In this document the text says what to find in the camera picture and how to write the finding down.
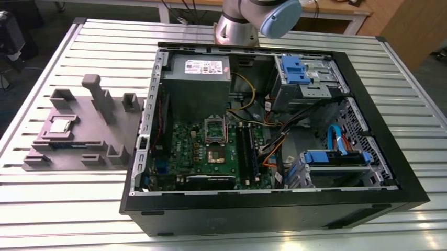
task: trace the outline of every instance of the wooden desk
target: wooden desk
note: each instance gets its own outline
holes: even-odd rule
[[[169,23],[169,11],[164,6],[161,0],[64,0],[72,3],[90,3],[108,5],[128,5],[141,7],[156,7],[160,14],[160,22]],[[185,0],[192,8],[192,0]],[[197,10],[221,11],[221,4],[224,0],[195,0]],[[355,35],[359,31],[364,19],[372,14],[371,8],[365,3],[359,8],[351,6],[347,2],[337,2],[335,0],[317,0],[319,2],[319,19],[347,20],[349,24],[344,31],[345,35]],[[185,9],[181,0],[165,0],[169,8]],[[315,3],[303,6],[301,17],[313,18]]]

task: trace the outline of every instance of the blue tab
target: blue tab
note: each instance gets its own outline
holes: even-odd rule
[[[363,155],[364,162],[367,164],[369,164],[371,163],[371,155],[369,155],[369,153],[368,152],[363,152],[361,155]]]
[[[305,163],[311,163],[312,162],[312,156],[309,153],[304,153],[304,161]]]
[[[297,56],[283,56],[281,67],[287,75],[287,84],[308,85],[309,78],[305,75],[305,65],[303,65]]]
[[[313,162],[319,162],[319,163],[328,163],[329,159],[327,157],[327,153],[325,152],[309,152],[312,155],[312,160]]]

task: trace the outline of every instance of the metal table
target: metal table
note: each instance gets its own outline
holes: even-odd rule
[[[0,247],[159,250],[435,250],[447,247],[445,117],[387,43],[372,37],[292,32],[265,47],[345,52],[431,202],[347,230],[149,238],[117,213],[125,172],[33,172],[20,165],[54,88],[86,73],[120,97],[145,97],[159,41],[212,43],[212,27],[89,19],[73,24],[0,141]]]

